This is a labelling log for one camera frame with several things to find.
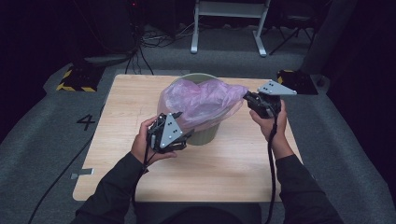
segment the person's right hand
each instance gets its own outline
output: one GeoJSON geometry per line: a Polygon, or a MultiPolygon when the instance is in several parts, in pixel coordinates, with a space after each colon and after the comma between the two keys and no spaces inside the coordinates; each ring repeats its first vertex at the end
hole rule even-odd
{"type": "MultiPolygon", "coordinates": [[[[288,121],[288,114],[286,112],[285,102],[281,100],[280,103],[281,103],[281,107],[280,107],[280,112],[277,115],[276,134],[285,135],[286,123],[288,121]]],[[[260,125],[260,128],[262,129],[262,134],[264,135],[265,139],[268,141],[270,137],[270,133],[273,129],[275,119],[274,118],[262,119],[254,110],[250,110],[249,113],[251,118],[260,125]]]]}
{"type": "MultiPolygon", "coordinates": [[[[250,110],[249,113],[251,118],[260,125],[262,134],[264,135],[265,139],[268,141],[270,138],[271,131],[274,127],[275,119],[262,119],[254,110],[250,110]]],[[[279,114],[277,115],[276,134],[272,142],[272,149],[274,152],[274,156],[277,160],[294,154],[285,136],[287,123],[288,123],[288,114],[286,112],[285,102],[281,100],[281,109],[279,114]]]]}

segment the black sleeve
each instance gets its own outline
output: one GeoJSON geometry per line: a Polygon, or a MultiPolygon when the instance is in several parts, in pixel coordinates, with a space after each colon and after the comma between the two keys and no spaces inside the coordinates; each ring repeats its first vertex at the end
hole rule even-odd
{"type": "Polygon", "coordinates": [[[295,156],[276,161],[284,223],[344,223],[316,180],[295,156]]]}
{"type": "Polygon", "coordinates": [[[71,223],[124,223],[142,167],[130,152],[125,155],[102,178],[95,193],[77,210],[71,223]]]}

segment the person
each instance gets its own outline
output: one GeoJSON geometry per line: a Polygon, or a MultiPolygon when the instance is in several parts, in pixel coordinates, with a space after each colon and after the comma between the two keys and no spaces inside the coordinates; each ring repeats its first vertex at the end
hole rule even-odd
{"type": "MultiPolygon", "coordinates": [[[[268,141],[274,119],[261,119],[253,110],[252,119],[259,124],[262,134],[268,141]]],[[[141,123],[131,151],[128,152],[99,182],[95,193],[77,210],[72,224],[78,223],[124,223],[129,206],[134,206],[134,191],[146,167],[143,166],[146,152],[146,136],[149,126],[156,117],[141,123]]],[[[279,194],[285,207],[284,223],[343,223],[332,204],[316,180],[291,149],[286,136],[287,112],[281,102],[277,118],[277,130],[272,149],[276,159],[277,179],[281,184],[279,194]]],[[[155,154],[152,150],[148,157],[155,161],[176,158],[175,151],[155,154]]],[[[197,207],[174,215],[163,223],[242,223],[233,214],[219,209],[197,207]]]]}

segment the pink plastic bag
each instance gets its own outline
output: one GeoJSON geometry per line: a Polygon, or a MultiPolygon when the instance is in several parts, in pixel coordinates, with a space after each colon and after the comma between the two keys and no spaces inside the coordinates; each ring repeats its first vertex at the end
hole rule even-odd
{"type": "Polygon", "coordinates": [[[208,129],[227,119],[242,106],[248,91],[241,85],[229,85],[218,79],[195,84],[181,78],[161,93],[158,114],[183,112],[177,124],[183,131],[208,129]]]}

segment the white stand leg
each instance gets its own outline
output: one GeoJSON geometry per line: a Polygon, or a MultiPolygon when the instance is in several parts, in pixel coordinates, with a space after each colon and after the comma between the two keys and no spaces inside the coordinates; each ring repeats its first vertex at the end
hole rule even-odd
{"type": "Polygon", "coordinates": [[[267,56],[267,52],[265,52],[264,45],[262,44],[262,27],[264,26],[265,18],[267,17],[268,7],[271,3],[271,0],[267,0],[264,4],[264,11],[262,12],[262,17],[260,18],[259,30],[253,31],[254,40],[256,40],[257,48],[259,49],[259,53],[262,57],[267,56]]]}
{"type": "Polygon", "coordinates": [[[257,48],[259,49],[259,53],[262,57],[267,56],[267,52],[265,51],[264,45],[262,44],[262,39],[260,38],[260,33],[257,31],[253,31],[254,40],[256,40],[257,48]]]}
{"type": "Polygon", "coordinates": [[[199,0],[195,1],[194,11],[194,34],[192,35],[191,42],[191,53],[195,54],[198,52],[198,21],[199,21],[199,0]]]}

